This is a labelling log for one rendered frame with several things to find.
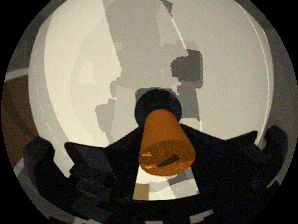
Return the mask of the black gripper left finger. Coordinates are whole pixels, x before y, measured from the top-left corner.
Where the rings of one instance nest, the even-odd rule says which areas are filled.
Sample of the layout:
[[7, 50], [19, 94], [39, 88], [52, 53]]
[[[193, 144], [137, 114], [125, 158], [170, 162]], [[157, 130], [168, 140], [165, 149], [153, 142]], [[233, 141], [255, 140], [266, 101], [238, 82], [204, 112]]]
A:
[[138, 157], [141, 151], [144, 124], [138, 125], [129, 135], [122, 136], [108, 147], [90, 147], [80, 143], [64, 144], [65, 151], [74, 164], [82, 167], [100, 169], [108, 172], [114, 184], [117, 184], [124, 198], [133, 198], [138, 175]]

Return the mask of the orange tapered knob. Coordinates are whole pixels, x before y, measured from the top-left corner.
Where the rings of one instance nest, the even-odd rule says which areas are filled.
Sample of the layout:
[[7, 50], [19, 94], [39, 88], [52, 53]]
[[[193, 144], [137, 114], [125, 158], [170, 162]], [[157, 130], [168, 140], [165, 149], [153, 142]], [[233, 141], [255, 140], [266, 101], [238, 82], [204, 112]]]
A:
[[158, 109], [146, 117], [138, 157], [142, 171], [156, 177], [174, 176], [186, 171], [194, 159], [196, 151], [176, 116]]

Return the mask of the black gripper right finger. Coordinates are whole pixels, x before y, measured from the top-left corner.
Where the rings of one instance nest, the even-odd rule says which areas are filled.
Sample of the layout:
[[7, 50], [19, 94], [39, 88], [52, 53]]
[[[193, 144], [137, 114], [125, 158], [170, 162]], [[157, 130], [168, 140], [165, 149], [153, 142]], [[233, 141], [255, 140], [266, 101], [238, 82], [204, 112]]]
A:
[[196, 128], [190, 128], [188, 125], [178, 123], [184, 129], [185, 135], [188, 136], [196, 151], [196, 159], [190, 165], [194, 180], [196, 180], [198, 192], [204, 193], [213, 189], [212, 184], [220, 176], [223, 168], [226, 167], [227, 161], [231, 155], [239, 149], [253, 144], [258, 131], [247, 132], [245, 135], [231, 137], [231, 139], [221, 140], [218, 137], [206, 135], [206, 133], [197, 131]]

